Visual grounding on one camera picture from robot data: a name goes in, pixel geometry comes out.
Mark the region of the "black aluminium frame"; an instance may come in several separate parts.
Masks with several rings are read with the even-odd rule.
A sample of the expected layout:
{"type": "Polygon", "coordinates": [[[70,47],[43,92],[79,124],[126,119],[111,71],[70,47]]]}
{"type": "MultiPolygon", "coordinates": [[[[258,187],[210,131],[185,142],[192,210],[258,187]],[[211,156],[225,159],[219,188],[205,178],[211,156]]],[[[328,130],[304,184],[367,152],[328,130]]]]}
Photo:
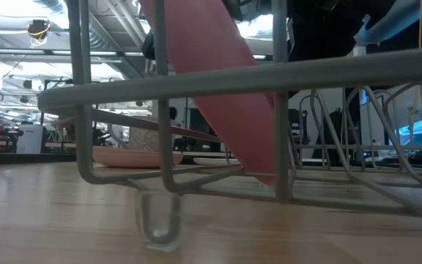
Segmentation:
{"type": "Polygon", "coordinates": [[[0,164],[39,164],[74,162],[76,154],[72,153],[43,153],[43,154],[17,154],[0,153],[0,164]]]}

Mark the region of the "blue lit monitor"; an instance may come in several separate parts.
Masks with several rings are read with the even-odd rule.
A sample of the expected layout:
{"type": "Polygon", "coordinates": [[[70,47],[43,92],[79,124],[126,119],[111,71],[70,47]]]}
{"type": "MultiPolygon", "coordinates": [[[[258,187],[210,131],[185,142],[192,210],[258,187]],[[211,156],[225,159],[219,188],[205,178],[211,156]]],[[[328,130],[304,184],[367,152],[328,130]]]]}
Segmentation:
{"type": "Polygon", "coordinates": [[[408,125],[401,127],[397,132],[400,136],[401,145],[422,146],[422,120],[414,122],[412,135],[410,135],[410,126],[408,125]]]}

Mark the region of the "peach pink plate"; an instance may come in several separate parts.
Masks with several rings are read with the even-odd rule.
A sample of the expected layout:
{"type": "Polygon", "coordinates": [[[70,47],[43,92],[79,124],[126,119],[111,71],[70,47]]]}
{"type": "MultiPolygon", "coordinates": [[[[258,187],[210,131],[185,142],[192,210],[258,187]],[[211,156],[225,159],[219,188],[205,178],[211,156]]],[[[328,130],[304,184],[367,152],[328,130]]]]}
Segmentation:
{"type": "Polygon", "coordinates": [[[160,156],[157,152],[94,146],[92,156],[96,163],[109,167],[133,169],[160,167],[160,156]]]}

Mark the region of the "salmon red plate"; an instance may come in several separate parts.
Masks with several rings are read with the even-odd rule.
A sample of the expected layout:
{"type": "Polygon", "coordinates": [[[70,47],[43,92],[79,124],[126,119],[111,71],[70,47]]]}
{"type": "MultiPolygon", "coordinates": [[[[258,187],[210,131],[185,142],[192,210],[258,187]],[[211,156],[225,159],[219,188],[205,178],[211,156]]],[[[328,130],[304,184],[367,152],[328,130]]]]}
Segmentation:
{"type": "MultiPolygon", "coordinates": [[[[168,61],[176,74],[223,70],[192,89],[265,89],[278,84],[273,66],[256,66],[253,54],[221,0],[164,0],[168,61]]],[[[263,183],[275,171],[274,95],[270,92],[195,96],[210,127],[263,183]]]]}

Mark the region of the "white box appliance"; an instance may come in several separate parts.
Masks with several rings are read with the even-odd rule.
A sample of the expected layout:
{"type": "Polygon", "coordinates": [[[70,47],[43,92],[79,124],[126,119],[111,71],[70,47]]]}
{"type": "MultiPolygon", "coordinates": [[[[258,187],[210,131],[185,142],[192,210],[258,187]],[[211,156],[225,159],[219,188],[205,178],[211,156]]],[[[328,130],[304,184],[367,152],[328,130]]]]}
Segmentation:
{"type": "Polygon", "coordinates": [[[19,126],[22,135],[18,137],[17,154],[40,154],[42,151],[43,127],[34,124],[19,126]]]}

